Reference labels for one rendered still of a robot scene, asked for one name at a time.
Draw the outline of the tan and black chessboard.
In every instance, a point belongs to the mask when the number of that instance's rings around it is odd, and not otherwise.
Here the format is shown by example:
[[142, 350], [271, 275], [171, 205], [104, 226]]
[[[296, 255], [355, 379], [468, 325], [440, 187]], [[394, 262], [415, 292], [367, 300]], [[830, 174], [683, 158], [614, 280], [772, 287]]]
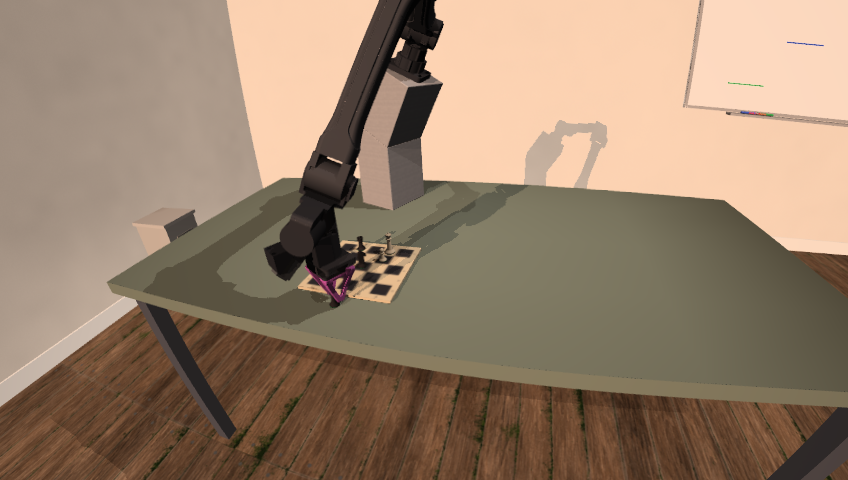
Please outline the tan and black chessboard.
[[[363, 244], [366, 247], [363, 252], [366, 253], [364, 258], [367, 266], [358, 268], [358, 242], [342, 241], [340, 243], [342, 249], [356, 258], [356, 264], [353, 265], [355, 272], [348, 285], [346, 297], [391, 304], [421, 252], [421, 248], [392, 245], [395, 253], [388, 255], [385, 253], [386, 244], [365, 242]], [[384, 256], [387, 258], [385, 262], [379, 261], [380, 248], [384, 249]], [[326, 293], [311, 274], [298, 286], [298, 289]]]

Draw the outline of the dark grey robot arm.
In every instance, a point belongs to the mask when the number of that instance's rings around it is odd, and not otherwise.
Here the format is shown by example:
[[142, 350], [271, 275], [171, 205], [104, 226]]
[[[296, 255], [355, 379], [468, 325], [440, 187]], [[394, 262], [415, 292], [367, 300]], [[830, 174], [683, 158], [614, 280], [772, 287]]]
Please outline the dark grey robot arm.
[[[304, 169], [300, 205], [282, 228], [280, 242], [264, 248], [271, 271], [284, 281], [305, 259], [317, 268], [335, 261], [331, 236], [324, 236], [337, 226], [333, 207], [343, 209], [355, 193], [364, 126], [387, 68], [417, 83], [431, 76], [425, 70], [427, 49], [434, 50], [444, 26], [436, 18], [435, 1], [378, 1], [335, 111]], [[400, 38], [405, 44], [395, 59]]]

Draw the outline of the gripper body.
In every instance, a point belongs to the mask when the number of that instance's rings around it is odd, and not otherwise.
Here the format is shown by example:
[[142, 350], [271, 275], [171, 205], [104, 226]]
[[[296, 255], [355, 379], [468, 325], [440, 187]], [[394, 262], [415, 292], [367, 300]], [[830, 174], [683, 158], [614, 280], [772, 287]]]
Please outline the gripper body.
[[305, 259], [307, 268], [323, 281], [328, 281], [346, 272], [345, 268], [347, 268], [347, 266], [350, 267], [356, 263], [355, 256], [341, 248], [337, 226], [332, 231], [326, 232], [324, 237], [329, 235], [331, 236], [335, 261], [321, 268], [317, 268]]

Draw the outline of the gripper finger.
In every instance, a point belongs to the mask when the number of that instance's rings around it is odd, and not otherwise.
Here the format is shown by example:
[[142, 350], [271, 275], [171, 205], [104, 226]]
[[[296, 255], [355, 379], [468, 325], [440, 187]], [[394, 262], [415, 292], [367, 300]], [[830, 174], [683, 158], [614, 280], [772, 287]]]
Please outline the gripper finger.
[[[317, 275], [315, 275], [313, 272], [311, 272], [311, 271], [307, 268], [307, 265], [305, 266], [305, 268], [306, 268], [306, 270], [307, 270], [307, 271], [311, 274], [311, 276], [312, 276], [312, 277], [313, 277], [313, 278], [314, 278], [314, 279], [315, 279], [315, 280], [319, 283], [319, 285], [320, 285], [320, 286], [321, 286], [321, 287], [322, 287], [322, 288], [326, 291], [326, 293], [329, 295], [329, 291], [328, 291], [328, 289], [327, 289], [327, 288], [324, 286], [324, 284], [320, 281], [320, 278], [319, 278]], [[335, 280], [335, 281], [333, 281], [333, 287], [335, 288], [335, 286], [336, 286], [336, 280]]]
[[[336, 277], [334, 277], [334, 278], [332, 278], [328, 281], [323, 281], [322, 279], [320, 279], [320, 281], [324, 284], [324, 286], [328, 289], [328, 291], [332, 294], [332, 296], [336, 299], [336, 301], [338, 303], [345, 299], [345, 295], [346, 295], [346, 292], [347, 292], [348, 285], [349, 285], [350, 280], [351, 280], [351, 278], [354, 274], [354, 271], [355, 271], [355, 266], [347, 267], [347, 268], [345, 268], [345, 270], [346, 270], [346, 272], [344, 272], [344, 273], [342, 273], [342, 274], [340, 274], [340, 275], [338, 275], [338, 276], [336, 276]], [[337, 291], [335, 290], [335, 288], [333, 287], [333, 281], [335, 281], [335, 280], [337, 280], [341, 277], [344, 277], [344, 278], [343, 278], [343, 283], [342, 283], [342, 288], [341, 288], [341, 294], [338, 294]]]

